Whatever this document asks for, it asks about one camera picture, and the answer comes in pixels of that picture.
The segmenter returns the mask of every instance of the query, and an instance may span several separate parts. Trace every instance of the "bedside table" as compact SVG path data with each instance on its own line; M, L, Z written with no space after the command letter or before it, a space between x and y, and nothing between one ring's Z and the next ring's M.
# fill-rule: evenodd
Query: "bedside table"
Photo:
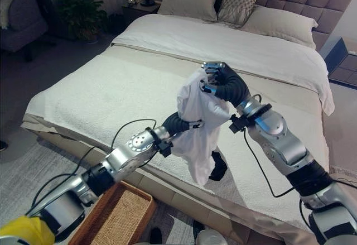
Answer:
M135 19L149 15L151 13L157 13L158 9L160 8L160 4L155 2L153 6L142 6L140 2L138 4L127 6L123 5L122 10L125 18L126 25L130 25Z
M357 88L357 41L342 37L325 62L331 82Z

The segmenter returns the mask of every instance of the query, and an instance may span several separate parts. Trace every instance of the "wicker basket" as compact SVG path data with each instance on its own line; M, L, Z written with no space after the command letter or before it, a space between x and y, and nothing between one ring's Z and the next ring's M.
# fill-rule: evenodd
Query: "wicker basket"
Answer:
M69 245L137 243L155 209L151 195L120 182L100 198Z

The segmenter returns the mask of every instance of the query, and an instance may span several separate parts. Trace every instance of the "white cloth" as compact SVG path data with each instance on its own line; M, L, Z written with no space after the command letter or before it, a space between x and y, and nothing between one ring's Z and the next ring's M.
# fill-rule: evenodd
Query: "white cloth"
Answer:
M217 147L219 126L229 120L227 103L199 87L200 80L207 82L203 69L197 69L177 95L178 116L184 121L202 120L205 124L198 129L183 132L173 140L172 153L183 157L189 164L192 178L205 185L214 169L211 153Z

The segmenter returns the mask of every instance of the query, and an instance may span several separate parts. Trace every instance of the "black shoe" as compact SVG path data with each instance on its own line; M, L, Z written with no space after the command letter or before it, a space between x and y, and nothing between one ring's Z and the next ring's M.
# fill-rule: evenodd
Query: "black shoe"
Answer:
M7 143L0 141L0 151L7 149L7 147L8 147Z
M150 233L150 244L162 244L161 230L157 227L153 228Z
M212 157L214 159L215 166L213 171L211 172L209 179L214 181L220 181L225 175L225 172L227 170L227 164L224 162L224 160L221 158L221 154L218 152L212 152Z
M201 224L200 222L194 220L192 227L194 228L194 238L195 238L195 242L196 242L196 238L197 238L198 234L202 230L205 230L205 226L203 224Z

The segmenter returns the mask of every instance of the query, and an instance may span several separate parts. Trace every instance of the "potted plant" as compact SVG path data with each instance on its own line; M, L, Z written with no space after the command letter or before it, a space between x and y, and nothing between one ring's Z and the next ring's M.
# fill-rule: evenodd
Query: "potted plant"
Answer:
M59 0L59 13L69 32L88 43L98 41L100 30L105 30L107 13L99 10L103 1Z

